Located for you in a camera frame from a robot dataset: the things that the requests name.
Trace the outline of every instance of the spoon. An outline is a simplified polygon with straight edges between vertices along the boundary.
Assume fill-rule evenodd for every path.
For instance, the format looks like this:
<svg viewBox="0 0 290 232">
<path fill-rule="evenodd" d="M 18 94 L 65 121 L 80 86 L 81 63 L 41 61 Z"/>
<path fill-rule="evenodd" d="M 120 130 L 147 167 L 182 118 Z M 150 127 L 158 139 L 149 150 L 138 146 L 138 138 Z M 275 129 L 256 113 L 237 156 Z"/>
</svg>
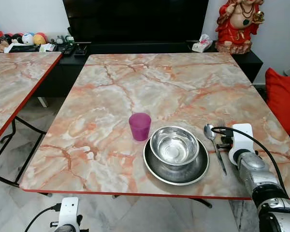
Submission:
<svg viewBox="0 0 290 232">
<path fill-rule="evenodd" d="M 216 150 L 216 155 L 217 155 L 217 158 L 218 158 L 218 162 L 219 162 L 219 165 L 221 166 L 223 172 L 225 175 L 227 175 L 227 171 L 226 171 L 226 167 L 224 166 L 223 164 L 223 160 L 221 158 L 221 155 L 220 155 L 220 152 L 219 150 L 217 149 L 217 146 L 216 146 L 216 143 L 215 143 L 215 137 L 216 137 L 216 133 L 212 132 L 212 129 L 213 128 L 213 125 L 211 124 L 206 124 L 204 126 L 204 134 L 205 136 L 211 140 L 213 142 L 213 145 L 215 147 L 215 150 Z"/>
</svg>

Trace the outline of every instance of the wire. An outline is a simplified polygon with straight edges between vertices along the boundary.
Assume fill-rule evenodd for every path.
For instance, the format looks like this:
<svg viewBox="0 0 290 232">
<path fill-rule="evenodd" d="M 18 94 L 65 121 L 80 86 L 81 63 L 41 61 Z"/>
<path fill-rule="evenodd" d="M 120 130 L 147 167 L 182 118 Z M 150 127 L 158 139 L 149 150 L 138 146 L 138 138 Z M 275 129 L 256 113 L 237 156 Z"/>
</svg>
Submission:
<svg viewBox="0 0 290 232">
<path fill-rule="evenodd" d="M 32 220 L 31 220 L 31 222 L 29 223 L 29 225 L 27 226 L 27 228 L 25 229 L 25 232 L 28 232 L 28 230 L 29 230 L 29 228 L 30 228 L 30 226 L 33 224 L 33 222 L 42 214 L 42 213 L 45 213 L 46 211 L 48 211 L 48 210 L 51 210 L 52 209 L 52 207 L 49 207 L 49 208 L 47 208 L 47 209 L 44 209 L 44 210 L 42 210 L 41 212 L 39 212 L 38 214 L 37 214 L 37 216 L 35 216 Z"/>
<path fill-rule="evenodd" d="M 258 144 L 258 145 L 259 145 L 259 146 L 260 146 L 260 147 L 261 147 L 261 148 L 266 152 L 266 154 L 269 156 L 269 158 L 271 159 L 271 161 L 272 161 L 272 163 L 273 163 L 273 165 L 274 165 L 274 167 L 275 167 L 275 170 L 276 170 L 276 173 L 277 173 L 277 176 L 278 176 L 279 183 L 280 183 L 282 189 L 284 190 L 286 196 L 289 198 L 289 196 L 288 196 L 288 194 L 287 194 L 287 191 L 286 191 L 286 189 L 285 189 L 284 181 L 283 181 L 283 179 L 282 179 L 282 177 L 281 177 L 281 174 L 280 174 L 279 167 L 278 167 L 278 165 L 277 165 L 277 163 L 276 163 L 274 157 L 273 157 L 272 154 L 269 152 L 269 150 L 266 149 L 265 146 L 263 146 L 263 145 L 262 145 L 258 140 L 256 140 L 255 138 L 251 137 L 250 135 L 248 135 L 248 134 L 246 134 L 246 133 L 244 133 L 244 132 L 242 132 L 242 131 L 240 131 L 240 130 L 233 129 L 233 128 L 230 128 L 230 127 L 213 127 L 213 128 L 212 128 L 212 132 L 217 133 L 217 134 L 224 134 L 224 135 L 227 135 L 227 136 L 229 136 L 229 135 L 228 135 L 228 134 L 225 134 L 225 132 L 223 132 L 223 131 L 217 131 L 217 130 L 226 130 L 226 131 L 234 131 L 234 132 L 237 132 L 237 133 L 239 133 L 239 134 L 242 134 L 242 135 L 246 136 L 247 138 L 249 138 L 249 139 L 251 139 L 252 141 L 254 141 L 256 144 Z"/>
<path fill-rule="evenodd" d="M 37 214 L 37 216 L 35 216 L 32 220 L 31 220 L 31 222 L 29 223 L 29 225 L 27 226 L 27 228 L 25 229 L 25 232 L 28 232 L 28 230 L 29 230 L 29 228 L 30 228 L 30 226 L 33 224 L 33 222 L 42 214 L 42 213 L 45 213 L 46 211 L 48 211 L 48 210 L 55 210 L 56 212 L 58 212 L 58 211 L 60 211 L 60 208 L 61 208 L 61 203 L 57 203 L 57 204 L 55 204 L 54 206 L 51 206 L 51 207 L 49 207 L 49 208 L 47 208 L 47 209 L 44 209 L 44 210 L 42 210 L 41 212 L 39 212 L 38 214 Z"/>
</svg>

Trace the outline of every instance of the stainless steel bowl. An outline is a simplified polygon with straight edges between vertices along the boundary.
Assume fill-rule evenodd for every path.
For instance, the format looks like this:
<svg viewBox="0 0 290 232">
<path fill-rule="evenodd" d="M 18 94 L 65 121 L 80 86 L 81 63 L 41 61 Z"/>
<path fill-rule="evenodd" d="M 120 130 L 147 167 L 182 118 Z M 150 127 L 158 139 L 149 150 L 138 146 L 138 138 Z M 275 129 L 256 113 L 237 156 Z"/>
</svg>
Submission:
<svg viewBox="0 0 290 232">
<path fill-rule="evenodd" d="M 150 148 L 159 160 L 173 166 L 193 162 L 200 149 L 193 134 L 176 126 L 156 130 L 150 138 Z"/>
<path fill-rule="evenodd" d="M 172 166 L 161 162 L 152 152 L 148 140 L 144 150 L 143 158 L 148 170 L 159 180 L 177 186 L 193 184 L 201 180 L 209 168 L 209 156 L 204 145 L 198 141 L 200 151 L 197 158 L 183 166 Z"/>
</svg>

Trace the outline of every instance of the television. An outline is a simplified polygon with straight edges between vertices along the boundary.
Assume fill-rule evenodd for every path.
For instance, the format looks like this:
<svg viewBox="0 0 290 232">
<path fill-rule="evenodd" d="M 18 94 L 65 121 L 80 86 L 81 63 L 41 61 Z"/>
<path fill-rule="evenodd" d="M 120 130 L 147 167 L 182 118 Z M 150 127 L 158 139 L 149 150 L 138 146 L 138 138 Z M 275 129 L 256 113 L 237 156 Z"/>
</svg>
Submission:
<svg viewBox="0 0 290 232">
<path fill-rule="evenodd" d="M 208 0 L 63 0 L 76 42 L 200 38 Z"/>
</svg>

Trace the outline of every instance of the toy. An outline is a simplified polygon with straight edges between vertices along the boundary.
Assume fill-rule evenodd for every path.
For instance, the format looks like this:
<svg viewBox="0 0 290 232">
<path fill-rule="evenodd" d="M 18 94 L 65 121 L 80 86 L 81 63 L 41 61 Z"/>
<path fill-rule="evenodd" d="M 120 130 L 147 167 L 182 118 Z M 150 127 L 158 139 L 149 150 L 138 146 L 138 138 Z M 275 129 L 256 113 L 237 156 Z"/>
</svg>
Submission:
<svg viewBox="0 0 290 232">
<path fill-rule="evenodd" d="M 33 42 L 35 45 L 46 44 L 47 37 L 44 33 L 38 32 L 33 36 Z"/>
<path fill-rule="evenodd" d="M 21 40 L 23 33 L 16 33 L 12 36 L 12 43 L 20 43 L 22 44 L 23 41 Z"/>
<path fill-rule="evenodd" d="M 57 44 L 63 44 L 62 38 L 60 38 L 59 36 L 57 36 L 56 43 Z"/>
<path fill-rule="evenodd" d="M 24 44 L 27 44 L 27 45 L 34 45 L 33 43 L 33 33 L 26 33 L 23 35 L 22 37 L 22 41 Z"/>
<path fill-rule="evenodd" d="M 228 0 L 220 8 L 216 29 L 216 49 L 219 52 L 244 54 L 250 51 L 250 34 L 256 35 L 259 24 L 264 21 L 264 13 L 259 11 L 259 5 L 263 2 L 264 0 Z"/>
<path fill-rule="evenodd" d="M 67 36 L 65 37 L 65 39 L 66 39 L 67 43 L 69 43 L 70 45 L 73 45 L 73 43 L 74 43 L 74 38 L 73 38 L 73 36 L 67 35 Z"/>
<path fill-rule="evenodd" d="M 7 33 L 7 34 L 5 34 L 4 36 L 5 36 L 5 38 L 6 38 L 6 41 L 7 41 L 9 44 L 11 44 L 11 43 L 12 43 L 12 36 L 13 36 L 13 34 L 11 34 L 11 33 Z"/>
</svg>

